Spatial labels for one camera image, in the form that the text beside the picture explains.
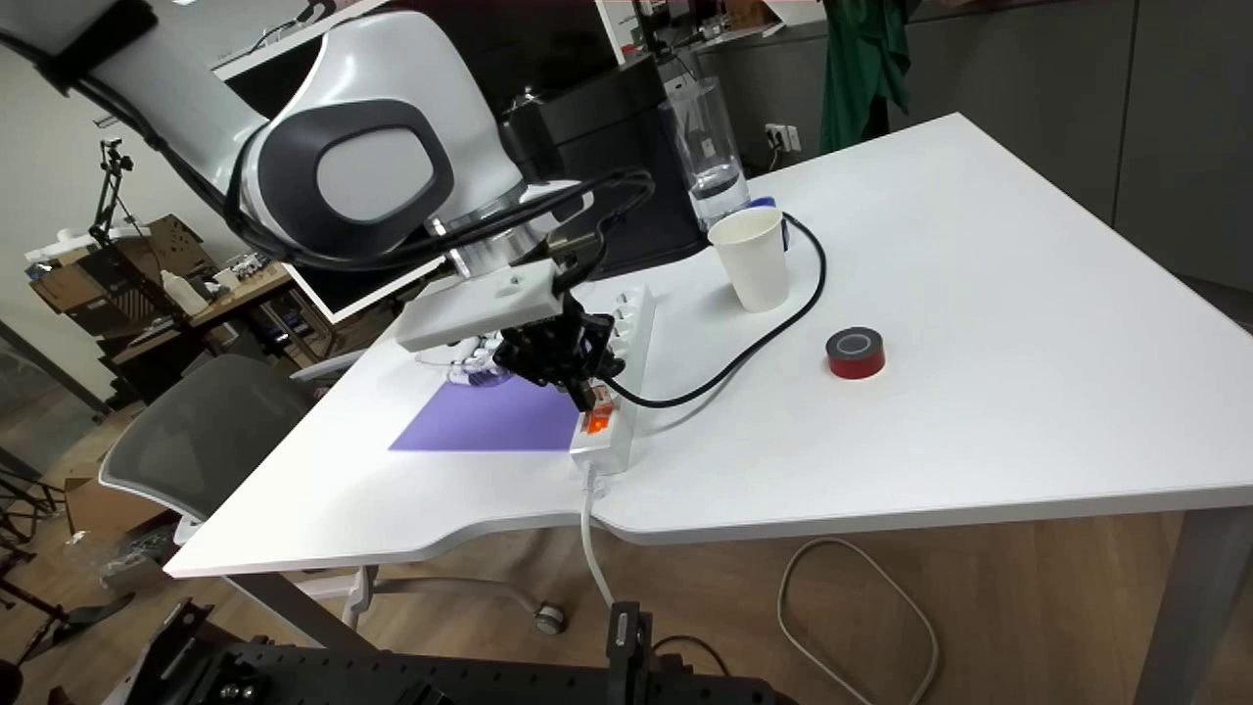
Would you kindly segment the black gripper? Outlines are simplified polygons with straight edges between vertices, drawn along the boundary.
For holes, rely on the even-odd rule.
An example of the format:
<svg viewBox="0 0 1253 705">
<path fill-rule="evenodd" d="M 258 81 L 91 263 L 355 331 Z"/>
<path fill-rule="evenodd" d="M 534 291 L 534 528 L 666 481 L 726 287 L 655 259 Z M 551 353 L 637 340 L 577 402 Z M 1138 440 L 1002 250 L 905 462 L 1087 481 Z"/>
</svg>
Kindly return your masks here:
<svg viewBox="0 0 1253 705">
<path fill-rule="evenodd" d="M 624 371 L 624 358 L 612 348 L 612 319 L 583 308 L 504 331 L 496 365 L 534 384 L 568 384 L 581 410 L 597 409 L 591 375 L 612 384 Z"/>
</svg>

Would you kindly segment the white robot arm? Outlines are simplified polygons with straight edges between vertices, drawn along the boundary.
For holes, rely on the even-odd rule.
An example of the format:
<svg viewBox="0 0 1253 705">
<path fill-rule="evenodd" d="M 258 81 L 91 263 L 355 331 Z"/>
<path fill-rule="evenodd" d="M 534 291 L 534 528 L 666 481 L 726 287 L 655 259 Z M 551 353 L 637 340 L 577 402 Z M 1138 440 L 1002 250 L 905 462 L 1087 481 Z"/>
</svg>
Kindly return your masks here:
<svg viewBox="0 0 1253 705">
<path fill-rule="evenodd" d="M 527 180 L 429 15 L 329 26 L 274 113 L 189 59 L 153 0 L 0 0 L 0 33 L 43 81 L 129 126 L 245 246 L 380 287 L 428 273 L 405 308 L 410 345 L 490 333 L 496 368 L 577 409 L 624 368 L 577 287 L 655 180 Z"/>
</svg>

